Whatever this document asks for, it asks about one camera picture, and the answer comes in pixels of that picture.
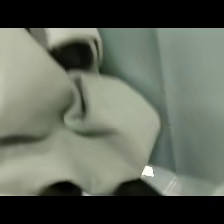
bright white spot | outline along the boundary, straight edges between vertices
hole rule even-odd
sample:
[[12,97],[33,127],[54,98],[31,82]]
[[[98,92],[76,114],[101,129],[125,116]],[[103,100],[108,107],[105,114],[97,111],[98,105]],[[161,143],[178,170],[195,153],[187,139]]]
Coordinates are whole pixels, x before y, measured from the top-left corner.
[[151,166],[146,166],[142,172],[142,176],[154,177],[153,168]]

crumpled cloth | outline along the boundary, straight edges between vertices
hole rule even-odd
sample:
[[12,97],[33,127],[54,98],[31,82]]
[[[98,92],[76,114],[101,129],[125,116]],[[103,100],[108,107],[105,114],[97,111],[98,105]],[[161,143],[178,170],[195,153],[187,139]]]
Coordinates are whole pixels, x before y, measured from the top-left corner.
[[139,178],[160,128],[128,85],[67,74],[24,29],[0,29],[0,193],[35,195],[58,181],[110,194]]

garment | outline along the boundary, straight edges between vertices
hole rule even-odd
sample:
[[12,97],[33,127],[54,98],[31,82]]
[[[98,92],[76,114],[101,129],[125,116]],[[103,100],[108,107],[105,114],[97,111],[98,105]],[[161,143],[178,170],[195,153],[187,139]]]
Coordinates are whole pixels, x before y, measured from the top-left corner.
[[24,29],[0,30],[0,193],[70,181],[109,194],[139,178],[160,128],[119,79],[66,72]]

